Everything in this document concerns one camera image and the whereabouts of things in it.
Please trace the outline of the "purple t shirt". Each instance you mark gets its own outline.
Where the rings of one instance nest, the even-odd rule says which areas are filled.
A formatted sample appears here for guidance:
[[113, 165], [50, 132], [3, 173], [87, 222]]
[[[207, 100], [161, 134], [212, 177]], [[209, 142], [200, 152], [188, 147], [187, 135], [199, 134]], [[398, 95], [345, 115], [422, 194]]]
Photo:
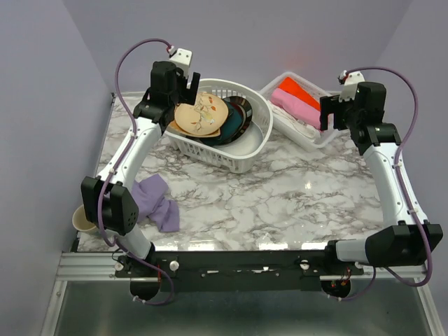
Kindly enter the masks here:
[[168, 191], [169, 186], [159, 174], [133, 182], [131, 195], [139, 209], [138, 223], [149, 218], [159, 232], [180, 230], [179, 206], [174, 200], [166, 198]]

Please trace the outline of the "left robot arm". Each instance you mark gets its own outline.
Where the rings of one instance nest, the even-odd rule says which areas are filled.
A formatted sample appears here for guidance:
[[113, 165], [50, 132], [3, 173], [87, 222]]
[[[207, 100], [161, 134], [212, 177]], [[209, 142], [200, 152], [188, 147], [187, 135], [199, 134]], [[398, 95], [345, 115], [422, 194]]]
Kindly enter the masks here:
[[193, 105], [200, 75], [188, 79], [189, 61], [154, 62], [150, 87], [130, 112], [131, 127], [108, 166], [96, 177], [85, 177], [81, 195], [85, 215], [109, 246], [119, 245], [134, 257], [131, 268], [141, 277], [150, 275], [155, 259], [152, 244], [137, 227], [138, 206], [131, 195], [134, 179], [149, 150], [174, 120], [179, 104]]

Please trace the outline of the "white rectangular tray basket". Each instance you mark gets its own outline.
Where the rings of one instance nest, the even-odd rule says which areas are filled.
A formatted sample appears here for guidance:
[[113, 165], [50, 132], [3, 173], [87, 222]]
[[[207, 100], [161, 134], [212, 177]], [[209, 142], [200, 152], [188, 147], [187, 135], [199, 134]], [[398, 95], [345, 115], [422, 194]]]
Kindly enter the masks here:
[[320, 129], [320, 98], [330, 93], [296, 73], [277, 76], [260, 94], [272, 109], [274, 128], [306, 151], [324, 148], [341, 135], [336, 129]]

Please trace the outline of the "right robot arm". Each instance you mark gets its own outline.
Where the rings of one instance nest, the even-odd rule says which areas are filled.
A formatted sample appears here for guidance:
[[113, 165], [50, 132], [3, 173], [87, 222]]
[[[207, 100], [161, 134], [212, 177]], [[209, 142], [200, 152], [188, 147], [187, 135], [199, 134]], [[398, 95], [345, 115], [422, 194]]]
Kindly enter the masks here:
[[359, 82], [344, 87], [339, 95], [322, 97], [321, 129], [333, 121], [336, 130], [350, 136], [374, 178], [383, 213], [384, 229], [365, 239], [332, 241], [322, 266], [338, 274], [347, 263], [375, 267], [421, 265], [443, 237], [419, 210], [418, 201], [399, 152], [402, 143], [396, 126], [383, 121], [386, 88], [381, 83]]

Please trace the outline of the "white oval dish basket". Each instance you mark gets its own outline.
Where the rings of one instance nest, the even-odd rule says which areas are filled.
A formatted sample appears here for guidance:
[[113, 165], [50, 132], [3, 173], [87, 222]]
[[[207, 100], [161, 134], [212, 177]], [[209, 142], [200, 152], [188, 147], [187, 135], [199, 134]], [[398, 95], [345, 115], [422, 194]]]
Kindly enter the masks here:
[[200, 80], [198, 91], [209, 92], [220, 98], [237, 95], [247, 99], [252, 107], [253, 117], [245, 133], [231, 143], [215, 147], [189, 139], [172, 129], [167, 129], [164, 134], [172, 146], [184, 155], [216, 167], [228, 168], [233, 173], [247, 172], [254, 165], [272, 132], [273, 115], [267, 100], [245, 85], [217, 78]]

